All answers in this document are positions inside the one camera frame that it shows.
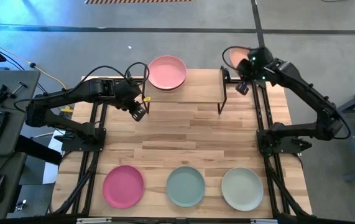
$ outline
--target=concrete floor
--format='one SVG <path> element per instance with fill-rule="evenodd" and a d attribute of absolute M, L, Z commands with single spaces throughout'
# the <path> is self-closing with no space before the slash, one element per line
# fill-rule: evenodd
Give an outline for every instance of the concrete floor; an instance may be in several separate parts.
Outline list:
<path fill-rule="evenodd" d="M 263 29 L 355 30 L 355 0 L 334 3 L 257 0 L 257 3 Z M 83 0 L 0 0 L 0 24 L 256 28 L 251 0 L 113 5 L 85 5 Z M 337 105 L 355 94 L 355 35 L 267 34 L 264 40 L 275 57 L 293 62 L 305 80 L 314 83 L 319 92 Z M 188 68 L 218 68 L 223 49 L 230 45 L 255 47 L 258 41 L 256 34 L 201 33 L 201 30 L 196 33 L 0 31 L 0 45 L 37 63 L 72 87 L 98 65 L 124 70 L 133 62 L 149 63 L 165 54 L 180 57 Z M 100 70 L 96 75 L 112 74 Z M 40 82 L 48 91 L 60 89 L 45 76 Z M 294 124 L 315 120 L 315 112 L 289 90 L 287 99 Z M 52 130 L 24 127 L 22 134 L 35 136 L 49 131 Z M 313 147 L 303 153 L 302 159 L 314 215 L 355 221 L 355 182 L 343 180 L 344 174 L 355 170 L 348 165 L 353 156 L 347 142 L 311 142 Z"/>

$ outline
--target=cable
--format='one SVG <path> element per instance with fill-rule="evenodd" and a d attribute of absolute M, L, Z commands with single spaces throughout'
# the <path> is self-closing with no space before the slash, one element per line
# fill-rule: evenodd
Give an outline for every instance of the cable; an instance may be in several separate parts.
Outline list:
<path fill-rule="evenodd" d="M 40 134 L 40 135 L 34 136 L 34 137 L 32 137 L 32 138 L 41 138 L 41 137 L 49 136 L 49 135 L 52 135 L 52 134 L 54 134 L 54 132 L 52 132 L 52 133 L 46 133 L 46 134 Z"/>
<path fill-rule="evenodd" d="M 95 71 L 99 70 L 100 68 L 109 68 L 109 69 L 112 69 L 114 70 L 115 72 L 117 72 L 120 76 L 122 76 L 126 81 L 129 81 L 125 75 L 122 74 L 122 72 L 120 72 L 118 69 L 112 67 L 112 66 L 109 66 L 109 65 L 101 65 L 101 66 L 98 66 L 96 68 L 94 68 L 92 71 L 89 72 L 89 74 L 87 74 L 71 91 L 73 90 L 76 90 L 80 85 L 82 85 L 82 83 Z"/>
<path fill-rule="evenodd" d="M 1 168 L 0 168 L 0 173 L 1 173 L 2 169 L 3 169 L 3 167 L 7 164 L 7 162 L 9 162 L 9 160 L 10 160 L 13 156 L 14 156 L 14 153 L 11 154 L 11 155 L 6 159 L 6 161 L 3 162 L 3 164 L 2 164 L 2 166 L 1 166 Z"/>
<path fill-rule="evenodd" d="M 8 107 L 5 107 L 5 106 L 0 106 L 0 108 L 2 108 L 2 109 L 5 109 L 5 110 L 17 110 L 17 109 L 14 109 L 14 108 L 8 108 Z"/>
<path fill-rule="evenodd" d="M 42 92 L 44 93 L 48 93 L 45 88 L 38 82 L 38 87 L 40 88 L 40 90 L 42 90 Z"/>
<path fill-rule="evenodd" d="M 26 59 L 24 59 L 24 58 L 22 58 L 22 57 L 20 57 L 20 56 L 18 56 L 18 55 L 16 55 L 16 54 L 14 54 L 14 53 L 12 53 L 12 52 L 10 52 L 10 51 L 8 51 L 8 50 L 2 48 L 1 46 L 0 46 L 0 49 L 4 50 L 5 52 L 7 52 L 7 53 L 9 53 L 9 54 L 11 54 L 11 55 L 13 55 L 13 56 L 15 56 L 16 58 L 19 58 L 19 59 L 22 60 L 22 61 L 26 62 L 27 64 L 29 64 L 30 67 L 36 68 L 37 70 L 39 70 L 40 72 L 42 72 L 42 73 L 45 74 L 46 76 L 48 76 L 48 77 L 50 77 L 50 78 L 52 78 L 52 79 L 58 81 L 58 82 L 64 87 L 64 89 L 67 89 L 67 87 L 64 85 L 63 82 L 61 82 L 59 79 L 57 79 L 57 78 L 51 76 L 51 75 L 48 74 L 47 72 L 45 72 L 43 69 L 41 69 L 41 68 L 40 68 L 39 66 L 37 66 L 35 63 L 30 62 L 30 61 L 28 61 L 28 60 L 26 60 Z"/>
<path fill-rule="evenodd" d="M 348 126 L 347 122 L 346 122 L 346 118 L 344 118 L 344 115 L 341 114 L 340 111 L 336 110 L 337 114 L 339 115 L 340 119 L 342 120 L 342 122 L 344 123 L 344 125 L 346 126 L 346 129 L 348 131 L 348 134 L 346 137 L 333 137 L 334 139 L 337 139 L 337 140 L 344 140 L 344 139 L 348 139 L 350 138 L 351 136 L 351 129 L 350 127 Z"/>
<path fill-rule="evenodd" d="M 321 0 L 323 2 L 338 2 L 338 1 L 347 1 L 347 0 Z"/>
<path fill-rule="evenodd" d="M 61 162 L 60 162 L 60 165 L 61 163 L 63 162 L 63 160 L 66 158 L 67 155 L 69 155 L 69 153 L 71 153 L 72 151 L 64 151 L 64 155 L 63 157 L 61 158 Z M 53 208 L 52 208 L 52 197 L 50 197 L 50 202 L 48 204 L 48 213 L 53 213 Z"/>
<path fill-rule="evenodd" d="M 22 67 L 18 62 L 16 62 L 12 57 L 8 56 L 7 54 L 5 54 L 5 53 L 3 53 L 3 52 L 1 52 L 1 51 L 0 51 L 0 54 L 3 54 L 4 56 L 6 56 L 6 57 L 9 58 L 10 60 L 12 60 L 14 63 L 16 63 L 18 66 L 20 66 L 21 69 L 18 68 L 19 70 L 24 70 L 24 71 L 25 71 L 24 67 Z"/>
<path fill-rule="evenodd" d="M 297 153 L 292 153 L 292 155 L 295 156 L 295 157 L 299 160 L 300 165 L 302 165 L 302 168 L 303 168 L 303 161 L 302 161 L 302 159 L 299 157 L 299 155 L 298 155 Z"/>
<path fill-rule="evenodd" d="M 234 69 L 235 71 L 238 71 L 238 69 L 232 65 L 230 65 L 229 63 L 227 63 L 224 55 L 225 53 L 227 52 L 227 50 L 229 49 L 244 49 L 244 50 L 252 50 L 250 49 L 249 47 L 241 47 L 241 46 L 231 46 L 231 47 L 228 47 L 226 50 L 223 51 L 223 53 L 221 54 L 221 58 L 223 59 L 223 62 L 230 68 Z"/>
<path fill-rule="evenodd" d="M 142 63 L 142 62 L 136 62 L 136 63 L 133 63 L 131 64 L 125 71 L 125 77 L 127 77 L 127 74 L 130 73 L 130 69 L 135 66 L 135 65 L 143 65 L 144 66 L 144 74 L 143 74 L 143 80 L 140 84 L 138 84 L 137 86 L 139 85 L 142 85 L 143 83 L 145 83 L 148 78 L 150 77 L 150 69 L 148 68 L 148 65 Z"/>
<path fill-rule="evenodd" d="M 54 128 L 56 131 L 58 131 L 58 133 L 60 133 L 62 136 L 64 136 L 65 134 L 62 133 L 60 130 L 58 130 L 57 128 Z"/>
<path fill-rule="evenodd" d="M 14 63 L 12 63 L 11 61 L 9 61 L 8 59 L 6 59 L 7 62 L 9 62 L 10 64 L 14 65 L 18 70 L 21 71 L 21 68 L 19 68 L 17 65 L 15 65 Z"/>
<path fill-rule="evenodd" d="M 60 93 L 60 94 L 57 94 L 57 95 L 53 95 L 51 96 L 51 98 L 55 98 L 55 97 L 58 97 L 58 96 L 62 96 L 62 95 L 65 95 L 65 94 L 68 94 L 68 93 L 71 93 L 73 92 L 74 90 L 76 90 L 93 72 L 99 70 L 100 68 L 109 68 L 109 69 L 112 69 L 114 70 L 115 72 L 117 72 L 118 74 L 120 74 L 120 76 L 122 76 L 126 81 L 128 81 L 128 79 L 116 68 L 112 67 L 112 66 L 108 66 L 108 65 L 101 65 L 101 66 L 98 66 L 96 68 L 94 68 L 92 71 L 90 71 L 74 88 L 72 88 L 71 90 L 68 90 L 66 92 L 63 92 L 63 93 Z M 20 102 L 25 102 L 25 101 L 35 101 L 35 100 L 44 100 L 44 99 L 51 99 L 49 97 L 43 97 L 43 98 L 29 98 L 29 99 L 22 99 L 22 100 L 17 100 L 14 102 L 14 107 L 21 111 L 21 112 L 24 112 L 24 110 L 20 109 L 17 104 L 20 103 Z"/>

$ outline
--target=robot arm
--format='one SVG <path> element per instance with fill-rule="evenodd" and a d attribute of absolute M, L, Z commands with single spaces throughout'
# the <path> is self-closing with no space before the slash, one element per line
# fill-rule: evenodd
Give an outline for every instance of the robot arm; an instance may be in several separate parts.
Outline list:
<path fill-rule="evenodd" d="M 328 101 L 300 76 L 297 68 L 290 62 L 273 58 L 266 47 L 251 49 L 248 59 L 237 66 L 241 79 L 246 81 L 269 81 L 292 90 L 317 113 L 317 120 L 309 124 L 284 125 L 274 123 L 262 137 L 262 144 L 275 146 L 284 137 L 309 136 L 319 140 L 333 139 L 342 127 L 341 117 L 336 105 Z"/>
<path fill-rule="evenodd" d="M 32 127 L 60 128 L 76 134 L 84 141 L 95 141 L 97 131 L 93 123 L 77 123 L 53 114 L 50 109 L 85 101 L 112 105 L 117 109 L 128 111 L 133 119 L 140 121 L 145 115 L 145 110 L 139 102 L 135 101 L 140 94 L 141 90 L 133 79 L 116 83 L 113 79 L 93 78 L 69 90 L 35 96 L 26 108 L 25 123 Z"/>

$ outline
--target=pink plate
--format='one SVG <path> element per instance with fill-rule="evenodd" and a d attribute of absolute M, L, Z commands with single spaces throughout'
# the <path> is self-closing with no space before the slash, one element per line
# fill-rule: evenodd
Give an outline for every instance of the pink plate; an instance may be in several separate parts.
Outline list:
<path fill-rule="evenodd" d="M 114 208 L 129 208 L 141 199 L 144 180 L 133 166 L 119 166 L 111 170 L 103 183 L 105 201 Z"/>
<path fill-rule="evenodd" d="M 232 63 L 232 66 L 234 68 L 238 67 L 239 63 L 241 62 L 242 59 L 247 58 L 247 55 L 249 53 L 249 50 L 246 49 L 231 49 L 229 52 L 229 59 Z"/>
<path fill-rule="evenodd" d="M 150 76 L 148 80 L 158 89 L 170 90 L 180 86 L 187 77 L 185 64 L 173 56 L 161 56 L 153 60 L 148 66 Z"/>

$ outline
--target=light blue plate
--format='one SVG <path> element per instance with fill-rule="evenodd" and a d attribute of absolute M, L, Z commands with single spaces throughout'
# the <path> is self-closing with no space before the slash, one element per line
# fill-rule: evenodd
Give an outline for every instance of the light blue plate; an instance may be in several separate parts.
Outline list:
<path fill-rule="evenodd" d="M 205 180 L 194 167 L 179 167 L 167 179 L 167 195 L 178 206 L 192 207 L 205 195 Z"/>

